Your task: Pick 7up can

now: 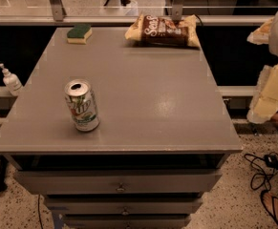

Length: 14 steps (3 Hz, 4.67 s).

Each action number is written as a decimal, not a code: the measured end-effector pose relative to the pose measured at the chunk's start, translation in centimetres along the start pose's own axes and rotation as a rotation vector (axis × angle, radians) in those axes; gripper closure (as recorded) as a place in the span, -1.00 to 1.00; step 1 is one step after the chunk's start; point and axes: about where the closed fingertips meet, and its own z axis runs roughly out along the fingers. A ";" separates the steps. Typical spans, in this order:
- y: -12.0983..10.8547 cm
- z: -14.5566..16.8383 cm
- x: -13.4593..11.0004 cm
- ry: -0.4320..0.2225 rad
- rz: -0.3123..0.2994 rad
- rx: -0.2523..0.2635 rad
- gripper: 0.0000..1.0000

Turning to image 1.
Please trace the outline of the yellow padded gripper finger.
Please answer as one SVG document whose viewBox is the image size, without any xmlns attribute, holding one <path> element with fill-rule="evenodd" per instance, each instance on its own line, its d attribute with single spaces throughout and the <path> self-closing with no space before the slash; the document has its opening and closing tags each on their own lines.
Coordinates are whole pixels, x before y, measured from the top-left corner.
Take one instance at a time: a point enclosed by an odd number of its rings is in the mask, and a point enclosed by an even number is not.
<svg viewBox="0 0 278 229">
<path fill-rule="evenodd" d="M 256 89 L 246 118 L 254 124 L 269 121 L 278 112 L 278 64 L 264 66 L 260 72 Z"/>
<path fill-rule="evenodd" d="M 270 28 L 273 22 L 273 18 L 268 19 L 264 24 L 262 24 L 258 29 L 253 31 L 248 37 L 247 41 L 249 43 L 255 44 L 255 45 L 262 45 L 267 44 L 269 40 L 269 33 Z"/>
</svg>

